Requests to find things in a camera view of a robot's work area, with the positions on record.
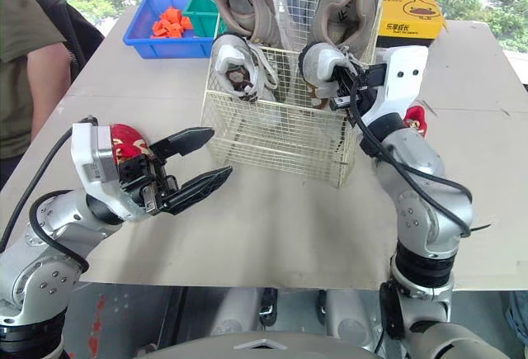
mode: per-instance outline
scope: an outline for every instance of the shoelace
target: shoelace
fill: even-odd
[[[350,47],[348,45],[344,45],[339,50],[343,53],[343,55],[345,55],[348,58],[348,60],[352,62],[352,64],[360,66],[363,70],[368,69],[369,65],[361,62],[358,58],[354,56],[352,52],[349,51],[349,49]]]
[[[263,87],[270,90],[276,89],[279,86],[279,74],[272,68],[266,56],[264,55],[264,52],[257,45],[254,45],[250,41],[247,42],[247,47],[249,47],[252,54],[257,58],[258,66],[257,76],[255,77],[256,83],[259,84],[260,79],[262,81]],[[255,92],[257,89],[259,89],[259,87],[260,85],[253,85],[250,91]]]

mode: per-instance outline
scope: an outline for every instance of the shoe insole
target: shoe insole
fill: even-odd
[[[234,20],[245,30],[255,30],[255,9],[250,0],[229,0]]]
[[[328,37],[334,44],[340,44],[357,32],[360,27],[356,0],[332,11],[328,17]]]

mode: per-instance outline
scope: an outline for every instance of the red object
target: red object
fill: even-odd
[[[99,298],[99,302],[97,303],[95,320],[93,321],[92,325],[92,332],[90,333],[90,337],[88,338],[88,348],[90,349],[90,353],[92,354],[92,359],[97,358],[97,355],[99,354],[99,341],[101,338],[102,329],[101,312],[105,308],[105,299],[106,297],[104,295]]]
[[[161,24],[163,26],[163,29],[165,29],[166,31],[170,31],[171,30],[171,22],[169,20],[162,18],[162,20],[160,22],[161,22]]]
[[[131,126],[114,124],[110,127],[115,165],[140,154],[151,155],[143,136]]]
[[[412,106],[407,109],[407,114],[403,119],[407,126],[415,128],[420,135],[424,136],[427,133],[426,111],[421,106]]]

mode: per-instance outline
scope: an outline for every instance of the olive green shirt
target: olive green shirt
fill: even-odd
[[[0,0],[0,158],[23,154],[31,141],[31,51],[65,39],[36,0]]]

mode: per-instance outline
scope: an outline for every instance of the yellow box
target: yellow box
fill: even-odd
[[[429,45],[446,21],[434,0],[383,0],[377,45]]]

